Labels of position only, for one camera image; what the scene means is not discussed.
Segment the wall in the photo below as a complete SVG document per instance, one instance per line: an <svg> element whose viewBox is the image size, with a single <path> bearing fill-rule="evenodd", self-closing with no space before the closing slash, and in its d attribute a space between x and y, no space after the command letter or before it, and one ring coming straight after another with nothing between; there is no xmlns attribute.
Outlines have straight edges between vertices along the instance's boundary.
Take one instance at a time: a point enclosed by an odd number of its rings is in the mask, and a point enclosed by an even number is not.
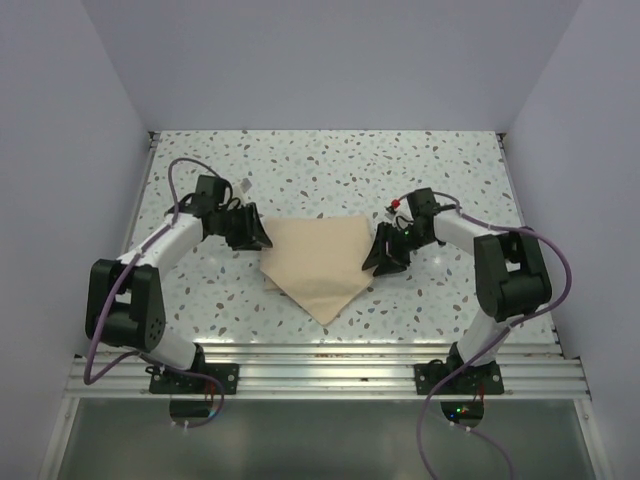
<svg viewBox="0 0 640 480"><path fill-rule="evenodd" d="M35 478L146 132L76 0L0 2L0 477Z"/></svg>
<svg viewBox="0 0 640 480"><path fill-rule="evenodd" d="M150 129L505 131L579 0L84 0Z"/></svg>
<svg viewBox="0 0 640 480"><path fill-rule="evenodd" d="M584 0L507 136L525 219L565 249L556 315L581 355L618 478L637 477L640 3Z"/></svg>

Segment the folded cloth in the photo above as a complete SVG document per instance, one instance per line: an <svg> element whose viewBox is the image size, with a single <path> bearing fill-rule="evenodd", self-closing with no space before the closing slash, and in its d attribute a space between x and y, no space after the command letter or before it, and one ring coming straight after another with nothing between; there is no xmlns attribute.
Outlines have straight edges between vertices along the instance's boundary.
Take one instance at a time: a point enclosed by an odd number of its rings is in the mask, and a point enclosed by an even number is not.
<svg viewBox="0 0 640 480"><path fill-rule="evenodd" d="M265 289L280 288L323 326L373 281L362 271L372 244L364 215L269 218L264 228L273 242L261 254Z"/></svg>

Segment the cloth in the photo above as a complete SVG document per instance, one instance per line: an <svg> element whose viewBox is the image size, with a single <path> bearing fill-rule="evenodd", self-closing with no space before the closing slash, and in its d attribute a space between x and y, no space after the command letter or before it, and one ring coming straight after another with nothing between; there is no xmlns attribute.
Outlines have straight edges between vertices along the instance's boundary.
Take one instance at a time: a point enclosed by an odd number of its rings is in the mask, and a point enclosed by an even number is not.
<svg viewBox="0 0 640 480"><path fill-rule="evenodd" d="M373 281L362 271L372 245L364 215L269 218L264 228L273 242L261 254L265 289L280 288L323 326Z"/></svg>

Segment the white speckled table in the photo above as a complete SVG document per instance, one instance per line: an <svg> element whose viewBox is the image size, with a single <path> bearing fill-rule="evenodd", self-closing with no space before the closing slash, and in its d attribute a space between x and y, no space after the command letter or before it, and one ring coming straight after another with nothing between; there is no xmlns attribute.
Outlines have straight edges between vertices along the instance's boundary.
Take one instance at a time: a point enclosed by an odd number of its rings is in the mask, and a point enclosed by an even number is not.
<svg viewBox="0 0 640 480"><path fill-rule="evenodd" d="M519 224L493 132L440 131L166 131L133 232L138 243L171 206L167 166L200 159L235 183L245 177L259 212L316 218L365 213L385 220L390 200L430 186L494 224ZM176 168L179 196L201 172ZM170 328L196 341L258 344L451 343L478 308L472 258L452 245L429 246L410 269L381 277L328 327L288 297L263 289L259 253L233 252L208 238L164 279ZM517 329L508 342L555 344L550 316Z"/></svg>

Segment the beige cloth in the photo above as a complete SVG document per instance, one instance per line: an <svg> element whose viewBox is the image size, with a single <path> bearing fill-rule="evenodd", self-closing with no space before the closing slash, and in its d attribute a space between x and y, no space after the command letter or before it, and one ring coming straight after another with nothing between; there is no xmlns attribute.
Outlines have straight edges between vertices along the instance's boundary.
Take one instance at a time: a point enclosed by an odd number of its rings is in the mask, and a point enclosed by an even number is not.
<svg viewBox="0 0 640 480"><path fill-rule="evenodd" d="M265 289L282 289L321 325L373 281L371 270L362 271L372 245L364 215L269 218L264 227L273 242L261 254Z"/></svg>

